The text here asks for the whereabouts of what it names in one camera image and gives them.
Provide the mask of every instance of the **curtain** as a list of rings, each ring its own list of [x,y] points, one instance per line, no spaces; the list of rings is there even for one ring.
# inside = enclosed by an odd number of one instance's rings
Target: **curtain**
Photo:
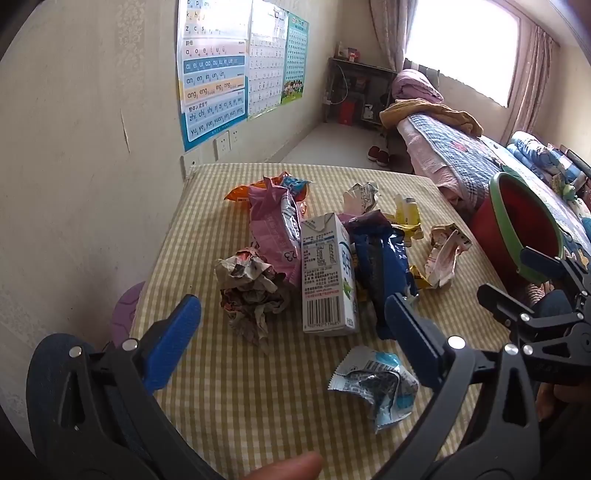
[[[509,121],[501,139],[503,145],[507,145],[518,130],[533,133],[550,79],[554,40],[538,25],[534,24],[529,31],[527,47],[520,48],[519,52],[519,56],[525,54],[525,58],[514,79],[508,107]]]
[[[379,46],[390,68],[400,72],[417,10],[417,0],[369,0]]]

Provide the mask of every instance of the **table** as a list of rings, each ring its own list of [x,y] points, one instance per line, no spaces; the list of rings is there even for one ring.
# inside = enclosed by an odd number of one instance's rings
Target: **table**
[[[301,303],[269,321],[269,355],[238,338],[224,321],[213,261],[248,245],[248,205],[224,200],[233,187],[288,170],[308,179],[309,216],[339,212],[342,192],[356,182],[376,180],[378,207],[393,213],[394,194],[413,196],[421,209],[426,238],[413,241],[412,263],[420,266],[430,250],[432,225],[456,222],[474,242],[461,255],[450,288],[424,291],[418,311],[447,335],[469,345],[499,349],[505,329],[478,305],[476,290],[501,282],[455,210],[427,178],[357,168],[286,164],[214,164],[198,167],[187,182],[154,272],[137,308],[132,335],[141,337],[166,318],[186,293],[202,301],[202,323],[167,388],[156,393],[160,406],[187,443],[226,478],[307,450],[326,464],[321,478],[370,478],[402,442],[430,398],[421,388],[414,413],[397,427],[374,435],[368,406],[350,394],[328,392],[330,377],[355,345],[396,352],[379,340],[371,325],[357,335],[321,338],[304,335]],[[459,444],[477,395],[470,388],[443,454]]]

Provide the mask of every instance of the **pink blanket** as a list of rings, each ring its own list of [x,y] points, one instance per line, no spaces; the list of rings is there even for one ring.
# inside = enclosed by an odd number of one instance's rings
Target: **pink blanket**
[[[422,98],[427,102],[441,103],[443,97],[427,77],[418,70],[401,71],[392,82],[392,96],[396,99]]]

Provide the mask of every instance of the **blanket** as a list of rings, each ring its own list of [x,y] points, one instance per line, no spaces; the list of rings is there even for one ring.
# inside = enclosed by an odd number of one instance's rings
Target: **blanket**
[[[496,155],[477,138],[430,116],[416,114],[408,119],[450,167],[462,190],[462,199],[477,211],[488,196],[489,180],[502,169]]]
[[[386,108],[386,110],[380,112],[379,117],[384,127],[394,128],[399,122],[414,113],[425,113],[473,137],[480,137],[483,134],[480,124],[469,113],[458,112],[442,103],[431,103],[420,98],[397,100],[393,105]]]
[[[441,103],[443,97],[427,77],[421,72],[412,69],[401,71],[392,82],[392,97],[396,99],[422,98],[427,102]]]

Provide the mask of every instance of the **yellow towel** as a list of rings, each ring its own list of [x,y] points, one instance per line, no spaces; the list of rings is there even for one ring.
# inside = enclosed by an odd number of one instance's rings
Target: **yellow towel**
[[[386,110],[379,114],[382,125],[386,128],[393,128],[409,115],[424,113],[434,119],[457,128],[465,134],[473,137],[480,137],[483,133],[481,125],[467,112],[452,110],[442,103],[431,103],[421,98],[413,100],[396,100]]]

